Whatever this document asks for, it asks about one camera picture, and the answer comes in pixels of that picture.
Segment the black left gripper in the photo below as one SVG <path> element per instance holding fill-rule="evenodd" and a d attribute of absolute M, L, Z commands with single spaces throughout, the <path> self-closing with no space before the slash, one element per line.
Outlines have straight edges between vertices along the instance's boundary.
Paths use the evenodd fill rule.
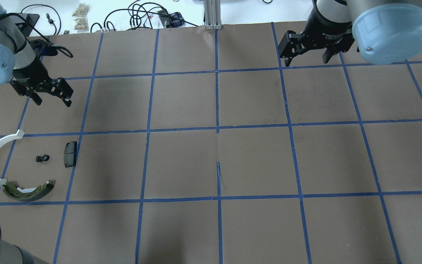
<path fill-rule="evenodd" d="M 73 89 L 63 77 L 53 79 L 43 67 L 25 67 L 13 71 L 10 85 L 20 96 L 31 98 L 36 105 L 42 104 L 42 99 L 37 92 L 45 92 L 62 99 L 66 107 L 72 104 Z"/>

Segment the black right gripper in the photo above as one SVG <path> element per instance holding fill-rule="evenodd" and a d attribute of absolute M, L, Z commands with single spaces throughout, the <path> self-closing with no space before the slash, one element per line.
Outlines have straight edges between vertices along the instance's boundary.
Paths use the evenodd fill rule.
<path fill-rule="evenodd" d="M 350 22 L 333 22 L 313 7 L 302 33 L 288 30 L 278 44 L 278 54 L 286 67 L 292 60 L 310 50 L 326 48 L 323 63 L 328 63 L 339 52 L 347 52 L 355 39 Z"/>

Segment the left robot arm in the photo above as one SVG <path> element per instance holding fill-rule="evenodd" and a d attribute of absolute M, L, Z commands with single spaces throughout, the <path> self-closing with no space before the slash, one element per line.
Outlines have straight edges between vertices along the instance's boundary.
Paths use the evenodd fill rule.
<path fill-rule="evenodd" d="M 44 36 L 28 40 L 13 22 L 13 17 L 26 20 L 17 13 L 7 13 L 0 5 L 0 85 L 9 83 L 20 96 L 31 98 L 41 105 L 40 92 L 60 98 L 70 107 L 72 87 L 63 77 L 51 78 L 41 56 L 55 56 L 59 52 L 73 58 L 72 52 L 54 45 Z"/>

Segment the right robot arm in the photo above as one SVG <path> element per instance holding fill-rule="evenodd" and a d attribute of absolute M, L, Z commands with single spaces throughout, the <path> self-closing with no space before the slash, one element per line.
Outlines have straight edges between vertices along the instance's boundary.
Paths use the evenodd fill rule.
<path fill-rule="evenodd" d="M 390 65 L 422 52 L 422 0 L 315 0 L 304 30 L 288 30 L 278 55 L 289 66 L 311 50 L 323 62 L 353 43 L 372 65 Z"/>

